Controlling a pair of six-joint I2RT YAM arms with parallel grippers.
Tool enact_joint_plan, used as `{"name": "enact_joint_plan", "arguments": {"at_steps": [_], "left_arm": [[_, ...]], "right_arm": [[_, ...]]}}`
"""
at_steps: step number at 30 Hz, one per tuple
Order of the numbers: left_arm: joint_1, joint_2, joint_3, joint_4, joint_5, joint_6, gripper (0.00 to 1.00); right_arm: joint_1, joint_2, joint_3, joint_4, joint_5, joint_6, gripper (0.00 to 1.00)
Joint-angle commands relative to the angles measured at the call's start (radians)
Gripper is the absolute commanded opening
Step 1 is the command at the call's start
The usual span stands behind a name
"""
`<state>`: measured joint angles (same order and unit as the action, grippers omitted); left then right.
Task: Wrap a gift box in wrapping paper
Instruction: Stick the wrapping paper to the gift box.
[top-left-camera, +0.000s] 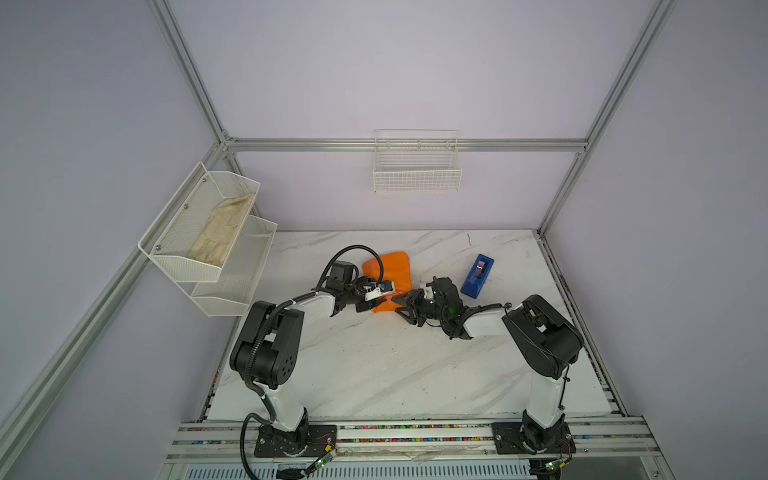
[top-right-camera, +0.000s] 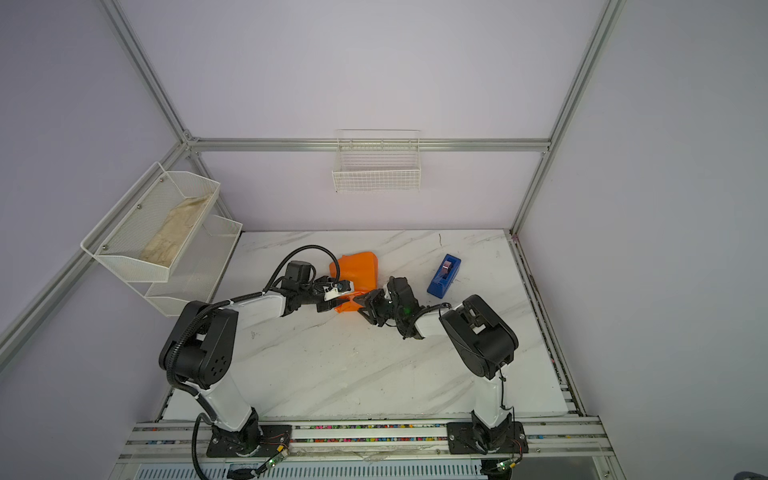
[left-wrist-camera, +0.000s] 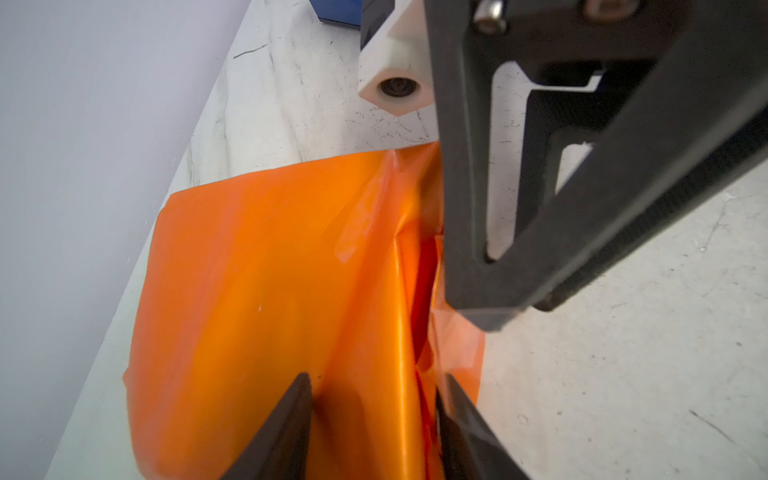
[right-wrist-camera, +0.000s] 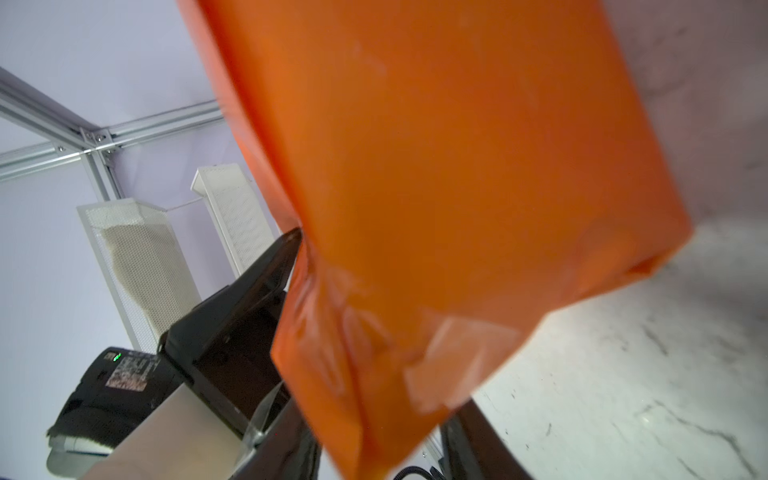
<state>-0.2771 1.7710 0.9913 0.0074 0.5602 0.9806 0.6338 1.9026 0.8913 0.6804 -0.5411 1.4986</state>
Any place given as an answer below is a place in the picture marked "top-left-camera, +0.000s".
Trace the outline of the yellow orange wrapping paper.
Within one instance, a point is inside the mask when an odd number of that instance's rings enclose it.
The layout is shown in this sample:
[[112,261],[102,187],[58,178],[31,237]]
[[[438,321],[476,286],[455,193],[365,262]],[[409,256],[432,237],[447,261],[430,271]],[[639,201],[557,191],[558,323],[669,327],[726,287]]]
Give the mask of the yellow orange wrapping paper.
[[393,312],[398,308],[391,298],[408,293],[413,289],[411,282],[410,258],[403,252],[392,252],[380,256],[384,267],[384,280],[393,283],[394,292],[386,296],[387,300],[373,309],[374,313]]

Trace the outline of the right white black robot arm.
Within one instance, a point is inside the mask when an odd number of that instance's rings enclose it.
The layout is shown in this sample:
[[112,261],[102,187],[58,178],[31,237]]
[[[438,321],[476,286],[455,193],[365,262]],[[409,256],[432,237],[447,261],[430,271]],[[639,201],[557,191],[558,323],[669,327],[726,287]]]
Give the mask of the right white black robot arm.
[[510,336],[533,372],[523,417],[541,429],[551,429],[563,419],[566,374],[577,362],[584,340],[544,297],[532,294],[516,306],[469,306],[449,278],[436,277],[394,296],[392,302],[407,323],[421,327],[435,321],[451,340]]

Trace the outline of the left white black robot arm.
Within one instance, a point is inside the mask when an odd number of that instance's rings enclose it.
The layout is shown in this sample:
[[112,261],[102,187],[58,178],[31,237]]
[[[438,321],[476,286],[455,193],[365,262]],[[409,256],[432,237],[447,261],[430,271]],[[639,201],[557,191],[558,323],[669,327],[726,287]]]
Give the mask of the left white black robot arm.
[[267,410],[258,420],[293,432],[304,421],[305,407],[289,384],[296,368],[304,324],[329,319],[346,307],[367,312],[387,300],[394,283],[361,276],[356,266],[335,261],[321,283],[309,292],[275,304],[252,304],[230,352],[229,366]]

